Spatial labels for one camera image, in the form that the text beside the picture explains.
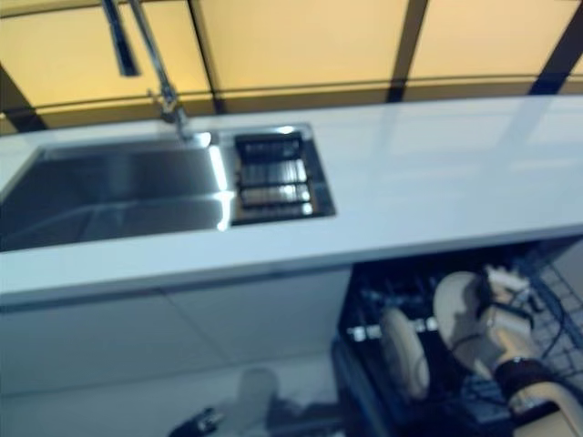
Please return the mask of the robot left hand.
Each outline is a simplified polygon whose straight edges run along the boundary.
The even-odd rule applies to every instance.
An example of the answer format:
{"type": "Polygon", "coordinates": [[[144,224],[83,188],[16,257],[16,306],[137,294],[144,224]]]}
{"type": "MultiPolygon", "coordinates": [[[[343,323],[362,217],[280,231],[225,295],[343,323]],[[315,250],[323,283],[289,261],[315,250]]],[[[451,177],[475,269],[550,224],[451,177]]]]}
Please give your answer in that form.
{"type": "Polygon", "coordinates": [[[223,421],[224,414],[222,412],[214,408],[206,408],[175,427],[169,433],[169,437],[210,436],[219,429],[223,421]]]}

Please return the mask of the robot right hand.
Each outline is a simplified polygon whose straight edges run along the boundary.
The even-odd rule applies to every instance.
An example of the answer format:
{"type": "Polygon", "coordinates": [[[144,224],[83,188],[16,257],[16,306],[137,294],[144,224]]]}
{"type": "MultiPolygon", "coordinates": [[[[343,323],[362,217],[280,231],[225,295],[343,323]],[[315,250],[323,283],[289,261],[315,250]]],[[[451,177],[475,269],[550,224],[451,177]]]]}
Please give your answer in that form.
{"type": "Polygon", "coordinates": [[[479,276],[476,317],[480,319],[490,308],[510,312],[518,317],[532,320],[532,315],[523,306],[533,297],[531,281],[516,269],[486,265],[479,276]]]}

